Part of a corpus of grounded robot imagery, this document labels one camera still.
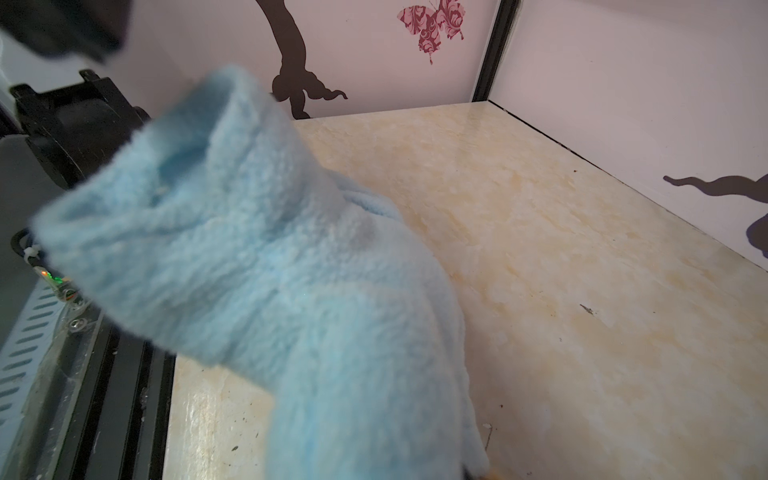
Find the beige marble tile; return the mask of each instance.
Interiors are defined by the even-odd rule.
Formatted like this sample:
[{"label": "beige marble tile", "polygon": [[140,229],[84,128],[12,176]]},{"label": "beige marble tile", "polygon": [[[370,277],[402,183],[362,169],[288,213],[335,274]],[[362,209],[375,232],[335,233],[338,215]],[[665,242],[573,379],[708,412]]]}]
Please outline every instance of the beige marble tile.
[{"label": "beige marble tile", "polygon": [[[453,279],[500,478],[768,477],[767,272],[491,104],[296,126]],[[261,478],[268,411],[181,359],[169,478]]]},{"label": "beige marble tile", "polygon": [[272,396],[222,368],[176,360],[166,480],[262,480]]}]

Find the red butterfly decal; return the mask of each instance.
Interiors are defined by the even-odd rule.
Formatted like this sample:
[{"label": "red butterfly decal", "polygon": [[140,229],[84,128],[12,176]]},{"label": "red butterfly decal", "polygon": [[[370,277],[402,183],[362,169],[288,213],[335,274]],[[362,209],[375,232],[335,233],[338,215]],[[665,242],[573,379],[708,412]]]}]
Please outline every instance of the red butterfly decal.
[{"label": "red butterfly decal", "polygon": [[440,49],[440,29],[449,39],[456,34],[462,36],[462,21],[464,20],[464,7],[456,0],[440,0],[437,10],[429,7],[414,5],[404,8],[397,15],[397,19],[406,24],[406,28],[413,35],[419,36],[419,50],[429,54],[429,64],[432,65],[432,53]]}]

